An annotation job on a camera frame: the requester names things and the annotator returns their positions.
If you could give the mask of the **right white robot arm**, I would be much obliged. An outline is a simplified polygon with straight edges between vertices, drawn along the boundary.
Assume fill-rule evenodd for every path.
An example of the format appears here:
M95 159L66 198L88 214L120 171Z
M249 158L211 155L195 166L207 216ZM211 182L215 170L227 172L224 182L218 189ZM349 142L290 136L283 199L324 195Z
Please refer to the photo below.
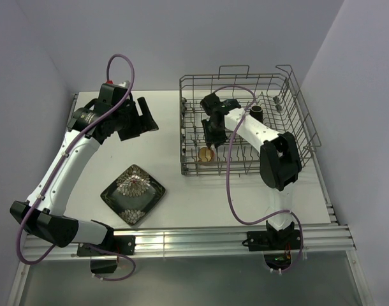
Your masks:
M259 152L259 173L270 197L263 244L278 249L301 241L301 232L295 229L297 218L292 214L294 184L302 171L293 134L264 125L258 105L245 109L236 99L221 101L212 93L201 100L200 106L208 115L202 120L207 147L231 145L240 136Z

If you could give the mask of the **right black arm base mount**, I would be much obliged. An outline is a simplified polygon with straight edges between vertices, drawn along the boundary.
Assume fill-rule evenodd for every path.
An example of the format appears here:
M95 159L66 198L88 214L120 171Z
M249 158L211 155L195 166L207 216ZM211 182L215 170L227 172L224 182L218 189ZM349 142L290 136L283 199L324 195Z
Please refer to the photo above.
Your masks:
M293 221L281 230L276 230L268 222L266 225L266 230L248 231L242 245L249 252L275 251L275 254L264 255L264 262L270 273L281 275L302 259L302 232L295 228Z

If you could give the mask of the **black ceramic mug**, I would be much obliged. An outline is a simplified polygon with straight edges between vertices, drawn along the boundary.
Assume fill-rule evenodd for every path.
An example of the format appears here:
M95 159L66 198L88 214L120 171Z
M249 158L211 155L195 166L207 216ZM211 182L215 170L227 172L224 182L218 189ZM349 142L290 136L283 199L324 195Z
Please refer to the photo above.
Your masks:
M260 105L253 105L250 108L249 114L252 118L256 119L258 122L263 123L263 109Z

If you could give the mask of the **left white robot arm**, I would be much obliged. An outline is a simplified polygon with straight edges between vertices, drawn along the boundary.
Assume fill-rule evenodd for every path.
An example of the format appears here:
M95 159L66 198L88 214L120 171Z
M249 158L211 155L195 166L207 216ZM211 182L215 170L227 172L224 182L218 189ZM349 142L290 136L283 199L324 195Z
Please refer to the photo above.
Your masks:
M112 252L113 229L66 217L66 205L85 166L107 138L116 133L124 141L156 130L145 98L133 99L124 87L102 84L97 98L73 112L48 172L25 201L13 202L11 215L28 234L55 246L87 243L99 254Z

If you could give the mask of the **blue patterned bowl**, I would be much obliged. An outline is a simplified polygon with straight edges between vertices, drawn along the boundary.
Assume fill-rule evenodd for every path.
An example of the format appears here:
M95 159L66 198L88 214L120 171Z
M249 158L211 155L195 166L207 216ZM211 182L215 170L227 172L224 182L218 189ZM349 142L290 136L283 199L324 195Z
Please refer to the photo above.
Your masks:
M228 110L232 110L235 108L241 108L241 105L236 99L226 99L223 101L223 107Z

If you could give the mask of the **small orange cup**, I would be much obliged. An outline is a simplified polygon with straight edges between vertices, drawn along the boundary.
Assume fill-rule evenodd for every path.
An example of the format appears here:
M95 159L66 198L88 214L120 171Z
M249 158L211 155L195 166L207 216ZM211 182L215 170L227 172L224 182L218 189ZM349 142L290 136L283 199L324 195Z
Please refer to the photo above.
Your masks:
M208 163L214 160L215 153L208 147L202 147L198 151L198 161L201 163Z

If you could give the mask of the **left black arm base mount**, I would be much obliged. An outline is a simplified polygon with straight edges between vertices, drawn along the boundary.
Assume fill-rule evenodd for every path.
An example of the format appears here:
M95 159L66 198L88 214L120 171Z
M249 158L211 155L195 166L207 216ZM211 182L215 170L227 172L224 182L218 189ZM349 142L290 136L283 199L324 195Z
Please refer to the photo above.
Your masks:
M96 278L104 281L124 280L131 277L136 270L136 263L130 258L135 252L135 242L134 235L114 236L112 241L105 245L79 244L76 255L79 258L91 259L90 270ZM119 268L121 259L131 263L131 271L123 277L110 278Z

